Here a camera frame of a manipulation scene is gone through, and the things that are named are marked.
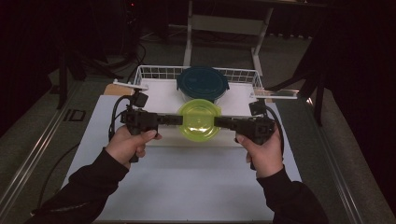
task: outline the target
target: person's right hand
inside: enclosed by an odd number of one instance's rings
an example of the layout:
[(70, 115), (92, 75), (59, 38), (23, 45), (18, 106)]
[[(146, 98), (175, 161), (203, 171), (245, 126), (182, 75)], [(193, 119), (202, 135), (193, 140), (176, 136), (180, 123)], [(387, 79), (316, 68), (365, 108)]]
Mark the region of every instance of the person's right hand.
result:
[(258, 178), (274, 175), (283, 169), (280, 134), (277, 127), (272, 136), (261, 146), (242, 134), (237, 134), (236, 139), (247, 150), (247, 162), (253, 162)]

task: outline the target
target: person's left hand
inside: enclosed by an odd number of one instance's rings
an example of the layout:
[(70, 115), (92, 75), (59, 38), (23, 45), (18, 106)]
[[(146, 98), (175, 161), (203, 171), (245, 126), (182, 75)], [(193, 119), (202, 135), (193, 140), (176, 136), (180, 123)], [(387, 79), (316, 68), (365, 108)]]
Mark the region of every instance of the person's left hand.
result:
[(152, 139), (162, 138), (160, 134), (155, 137), (155, 134), (157, 134), (157, 131), (151, 130), (139, 135), (131, 135), (125, 125), (121, 126), (111, 138), (106, 151), (116, 161), (129, 169), (131, 167), (129, 160), (135, 153), (139, 158), (144, 157), (146, 155), (146, 143)]

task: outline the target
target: lid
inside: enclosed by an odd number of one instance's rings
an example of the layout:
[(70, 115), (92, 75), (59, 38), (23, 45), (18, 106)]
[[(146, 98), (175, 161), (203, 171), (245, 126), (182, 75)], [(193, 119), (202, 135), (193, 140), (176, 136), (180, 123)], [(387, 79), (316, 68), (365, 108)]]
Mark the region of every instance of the lid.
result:
[(207, 100), (188, 101), (177, 113), (183, 116), (183, 124), (178, 128), (191, 141), (204, 142), (219, 132), (214, 120), (215, 117), (221, 116), (221, 108)]
[(227, 77), (211, 67), (190, 67), (177, 77), (177, 88), (194, 99), (215, 101), (230, 89)]

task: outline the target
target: forearm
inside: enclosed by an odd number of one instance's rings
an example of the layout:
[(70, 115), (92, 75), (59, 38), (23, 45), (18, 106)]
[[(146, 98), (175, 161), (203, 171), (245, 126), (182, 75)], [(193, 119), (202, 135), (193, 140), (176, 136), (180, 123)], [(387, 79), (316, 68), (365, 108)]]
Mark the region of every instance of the forearm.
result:
[(329, 222), (314, 193), (301, 182), (291, 182), (285, 169), (257, 180), (268, 207), (275, 212), (274, 223)]
[(26, 223), (91, 223), (127, 173), (127, 168), (103, 150), (93, 164), (73, 173), (69, 183)]

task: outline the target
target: hand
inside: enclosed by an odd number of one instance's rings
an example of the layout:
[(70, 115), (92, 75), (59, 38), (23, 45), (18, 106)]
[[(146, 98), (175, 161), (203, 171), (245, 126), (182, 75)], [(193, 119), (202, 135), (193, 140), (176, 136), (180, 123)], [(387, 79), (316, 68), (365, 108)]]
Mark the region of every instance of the hand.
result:
[(247, 150), (247, 162), (253, 162), (258, 178), (274, 175), (283, 169), (280, 134), (277, 127), (272, 136), (261, 146), (242, 134), (237, 134), (236, 139)]
[(151, 139), (161, 139), (162, 136), (157, 131), (151, 130), (139, 135), (131, 135), (124, 125), (117, 129), (110, 143), (106, 147), (107, 153), (116, 161), (124, 165), (126, 168), (131, 167), (129, 159), (136, 153), (136, 156), (142, 158), (146, 155), (146, 143)]

